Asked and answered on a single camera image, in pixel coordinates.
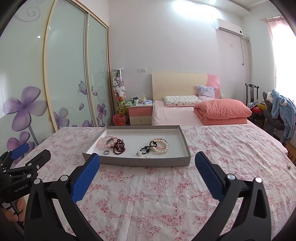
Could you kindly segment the left hand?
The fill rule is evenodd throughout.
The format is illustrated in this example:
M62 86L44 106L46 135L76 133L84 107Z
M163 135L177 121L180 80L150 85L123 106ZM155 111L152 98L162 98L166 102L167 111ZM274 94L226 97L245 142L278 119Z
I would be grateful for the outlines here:
M16 202L16 208L19 211L18 214L14 214L12 211L1 207L1 211L10 222L23 222L25 220L27 203L24 197L21 197Z

